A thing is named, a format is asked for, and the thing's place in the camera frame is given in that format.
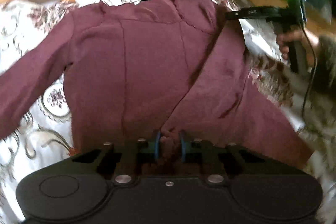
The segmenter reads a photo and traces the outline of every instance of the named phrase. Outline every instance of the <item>folded sleeve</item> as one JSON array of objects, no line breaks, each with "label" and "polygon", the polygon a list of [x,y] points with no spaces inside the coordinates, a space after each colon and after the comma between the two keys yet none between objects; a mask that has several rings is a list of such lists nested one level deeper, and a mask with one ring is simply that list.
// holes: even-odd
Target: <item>folded sleeve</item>
[{"label": "folded sleeve", "polygon": [[0,139],[18,126],[37,98],[63,73],[74,32],[71,13],[33,50],[0,76]]}]

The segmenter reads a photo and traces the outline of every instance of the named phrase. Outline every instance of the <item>silver bolt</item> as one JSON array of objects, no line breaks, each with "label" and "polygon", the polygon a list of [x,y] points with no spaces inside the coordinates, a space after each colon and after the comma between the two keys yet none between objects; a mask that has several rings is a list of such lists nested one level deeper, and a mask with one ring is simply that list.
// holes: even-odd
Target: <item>silver bolt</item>
[{"label": "silver bolt", "polygon": [[170,187],[170,186],[173,186],[173,185],[174,185],[174,182],[172,182],[172,181],[167,181],[167,182],[166,182],[166,186],[169,186],[169,187]]},{"label": "silver bolt", "polygon": [[208,181],[211,183],[221,183],[224,180],[224,177],[221,175],[210,175],[208,176]]},{"label": "silver bolt", "polygon": [[118,183],[129,183],[132,180],[129,175],[119,175],[115,178],[115,181]]}]

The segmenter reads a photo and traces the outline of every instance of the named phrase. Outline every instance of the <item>person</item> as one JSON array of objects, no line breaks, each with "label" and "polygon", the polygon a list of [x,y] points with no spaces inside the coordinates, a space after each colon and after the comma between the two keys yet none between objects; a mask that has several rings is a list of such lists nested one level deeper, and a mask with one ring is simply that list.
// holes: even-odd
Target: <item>person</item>
[{"label": "person", "polygon": [[[317,57],[317,67],[313,88],[327,95],[334,96],[336,90],[336,39],[328,35],[317,37],[309,30],[305,30]],[[288,42],[301,41],[306,50],[306,60],[309,67],[314,66],[314,55],[312,48],[302,30],[292,30],[277,35],[276,41],[285,60],[288,59]]]}]

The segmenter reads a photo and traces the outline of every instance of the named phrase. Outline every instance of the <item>garment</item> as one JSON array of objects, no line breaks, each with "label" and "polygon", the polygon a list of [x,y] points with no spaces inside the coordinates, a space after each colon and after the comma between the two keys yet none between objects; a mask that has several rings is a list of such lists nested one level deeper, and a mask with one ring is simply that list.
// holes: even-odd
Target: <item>garment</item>
[{"label": "garment", "polygon": [[[210,0],[150,0],[71,11],[0,77],[0,137],[64,71],[75,148],[180,129],[293,166],[312,151],[252,85],[238,21]],[[18,72],[21,78],[15,78]]]}]

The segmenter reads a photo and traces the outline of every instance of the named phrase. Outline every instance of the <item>circular cover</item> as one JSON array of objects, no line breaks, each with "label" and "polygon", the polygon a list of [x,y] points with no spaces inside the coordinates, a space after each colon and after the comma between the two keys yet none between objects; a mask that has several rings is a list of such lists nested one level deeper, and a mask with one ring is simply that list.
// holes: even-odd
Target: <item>circular cover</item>
[{"label": "circular cover", "polygon": [[250,213],[274,220],[311,215],[323,197],[320,184],[310,175],[241,175],[233,180],[231,193]]},{"label": "circular cover", "polygon": [[62,220],[91,211],[106,193],[107,184],[99,175],[35,175],[19,183],[16,196],[25,214]]}]

